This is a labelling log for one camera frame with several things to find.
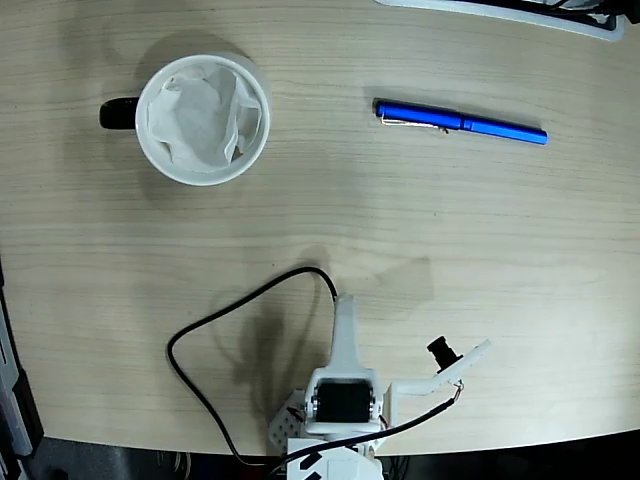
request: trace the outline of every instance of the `black cable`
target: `black cable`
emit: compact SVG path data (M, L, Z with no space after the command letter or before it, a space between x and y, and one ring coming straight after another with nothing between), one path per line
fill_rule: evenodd
M441 403L437 407L429 410L427 413L424 413L419 417L414 418L413 420L403 423L402 425L398 425L397 427L388 428L387 430L381 430L375 433L368 433L368 434L359 435L356 437L345 438L342 440L335 440L333 442L326 442L318 445L312 445L311 447L302 448L300 450L296 450L295 452L288 453L287 455L280 457L278 462L271 468L271 470L264 477L264 480L274 478L277 475L280 468L285 466L287 463L293 462L294 460L297 460L302 457L306 457L307 455L324 452L325 450L333 450L334 448L349 447L358 443L371 442L373 440L379 440L381 438L390 437L391 435L396 435L398 433L402 433L406 430L409 430L410 428L413 428L417 425L420 425L421 423L426 422L427 420L435 417L436 415L444 412L447 408L451 407L456 402L461 391L462 391L461 388L458 387L458 391L456 392L456 395L451 397L446 402Z
M407 474L409 473L409 462L411 461L411 457L407 455L406 457L404 457L404 459L404 470L402 472L402 475L399 475L399 480L405 480L407 478Z
M241 463L243 463L244 465L247 465L247 466L255 467L255 466L262 466L264 464L263 463L247 462L247 461L242 459L242 457L240 456L240 452L238 452L238 449L233 444L233 440L231 439L231 435L229 435L229 431L227 430L227 427L225 426L224 422L222 421L222 418L220 418L220 415L218 415L218 412L216 412L216 409L213 408L213 405L211 405L209 400L207 400L207 398L203 395L203 393L200 391L200 389L191 381L191 379L187 376L187 374L184 373L182 368L180 368L180 365L178 365L178 362L176 361L175 356L173 354L173 347L175 346L176 342L178 340L180 340L182 337L184 337L186 334L188 334L190 332L193 332L194 330L196 330L196 329L198 329L198 328L200 328L200 327L202 327L204 325L207 325L208 323L211 323L211 322L213 322L214 320L217 320L220 317L224 317L225 315L233 312L234 310L237 310L238 308L246 305L247 303L251 302L252 300L255 300L257 297L259 297L263 293L267 292L268 290L271 290L276 285L279 285L282 282L284 282L285 280L288 280L288 279L290 279L292 277L295 277L297 275L301 275L303 273L314 273L314 274L318 275L320 278L322 278L324 280L324 282L327 284L327 287L329 288L329 291L331 292L331 297L335 301L336 297L338 296L338 291L336 290L335 285L331 281L331 278L329 278L329 275L327 275L323 270L319 269L318 267L311 267L311 266L295 268L295 269L290 270L290 271L288 271L286 273L283 273L282 275L280 275L280 276L274 278L273 280L267 282L262 287L258 288L257 290L254 290L250 294L244 296L240 300L235 301L234 303L232 303L231 305L228 305L227 307L223 308L222 310L219 310L219 311L217 311L215 313L212 313L211 315L208 315L208 316L204 317L202 320L198 320L197 322L194 322L191 325L187 325L182 330L180 330L179 332L174 334L171 337L171 339L169 340L169 342L167 343L167 357L169 358L169 363L171 364L171 366L175 370L176 374L178 375L178 377L180 377L180 379L184 382L184 384L189 388L189 390L191 390L191 392L198 398L198 400L200 400L200 403L202 403L202 405L204 405L204 407L207 409L207 411L211 414L213 419L216 421L216 423L218 424L218 428L220 429L220 432L222 433L222 436L224 437L225 441L227 442L227 445L229 445L229 450L231 450L231 453Z

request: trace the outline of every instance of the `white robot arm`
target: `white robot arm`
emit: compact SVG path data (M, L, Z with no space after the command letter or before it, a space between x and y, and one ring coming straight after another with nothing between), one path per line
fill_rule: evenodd
M340 295L335 302L329 363L314 370L307 389L295 390L269 425L269 438L280 453L291 454L397 426L402 396L429 395L447 382L461 388L462 371L491 345L486 340L467 355L456 356L440 337L428 349L441 370L428 380L395 380L383 396L376 372L360 365L356 338L353 297ZM353 448L304 455L288 463L287 480L382 480L382 465L375 451L383 442L380 438L354 443Z

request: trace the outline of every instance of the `silver pen clip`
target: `silver pen clip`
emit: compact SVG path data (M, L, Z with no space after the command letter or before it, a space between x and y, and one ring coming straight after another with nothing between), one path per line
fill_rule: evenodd
M395 120L395 119L387 119L382 115L380 117L380 122L383 125L401 125L404 127L423 127L423 128L435 128L442 133L449 133L449 130L444 127L439 127L438 125L433 125L432 123L418 123L418 122L407 122L406 120Z

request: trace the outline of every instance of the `dark floor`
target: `dark floor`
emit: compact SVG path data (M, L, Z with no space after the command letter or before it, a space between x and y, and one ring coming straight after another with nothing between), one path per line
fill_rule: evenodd
M629 468L633 471L629 465L635 459L638 445L640 431L635 431L527 448L416 455L409 459L385 457L383 464L390 480L566 480L583 475L592 478L628 477ZM45 438L35 458L28 462L28 467L32 480L183 480L187 463L187 455L177 456L174 452ZM192 480L258 480L261 474L256 469L241 468L233 457L225 455L192 455L190 463L189 478Z

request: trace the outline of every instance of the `white mug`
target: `white mug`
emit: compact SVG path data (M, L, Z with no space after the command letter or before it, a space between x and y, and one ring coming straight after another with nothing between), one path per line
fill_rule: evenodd
M262 107L262 118L258 133L243 154L231 163L212 172L193 172L181 168L171 161L168 147L149 134L147 110L149 103L158 95L165 82L186 67L208 63L222 65L246 80L254 90ZM180 58L161 68L147 82L140 97L116 98L100 107L100 125L109 130L135 129L142 151L151 164L167 177L187 185L218 185L244 173L257 160L264 149L271 128L271 90L267 79L249 59L235 53L191 55Z

